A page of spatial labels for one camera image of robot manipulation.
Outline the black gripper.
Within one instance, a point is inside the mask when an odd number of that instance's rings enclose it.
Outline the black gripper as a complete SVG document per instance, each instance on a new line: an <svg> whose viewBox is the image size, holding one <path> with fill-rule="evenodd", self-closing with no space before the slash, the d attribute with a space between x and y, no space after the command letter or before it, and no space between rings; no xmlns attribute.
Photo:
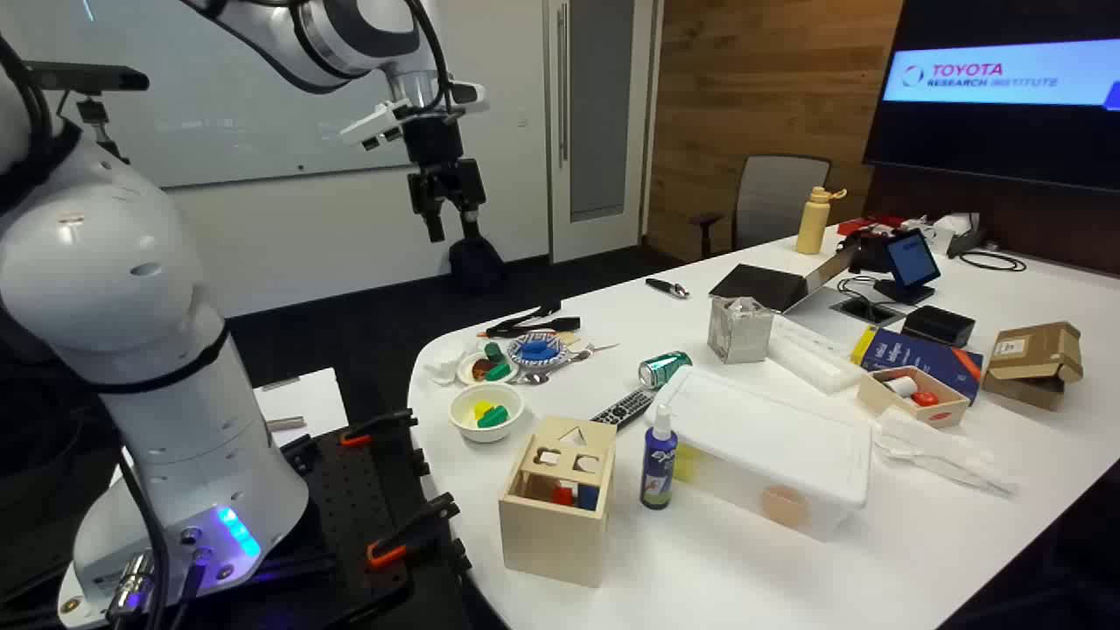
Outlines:
<svg viewBox="0 0 1120 630"><path fill-rule="evenodd" d="M460 211L462 235L484 235L480 201L484 173L471 157L462 155L462 134L455 117L414 117L405 123L405 155L414 160L408 199L425 215L428 236L445 241L442 207Z"/></svg>

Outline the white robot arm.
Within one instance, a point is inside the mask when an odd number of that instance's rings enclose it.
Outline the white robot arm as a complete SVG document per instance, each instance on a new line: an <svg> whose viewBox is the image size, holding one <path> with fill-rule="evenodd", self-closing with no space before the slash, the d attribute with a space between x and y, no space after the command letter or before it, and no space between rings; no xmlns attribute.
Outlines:
<svg viewBox="0 0 1120 630"><path fill-rule="evenodd" d="M431 0L182 0L300 90L369 72L389 102L361 136L398 129L414 211L475 211L460 117L484 86L448 72ZM120 478L83 509L55 594L68 630L156 624L254 576L310 492L279 454L203 263L161 185L49 113L30 62L5 62L5 312L109 410Z"/></svg>

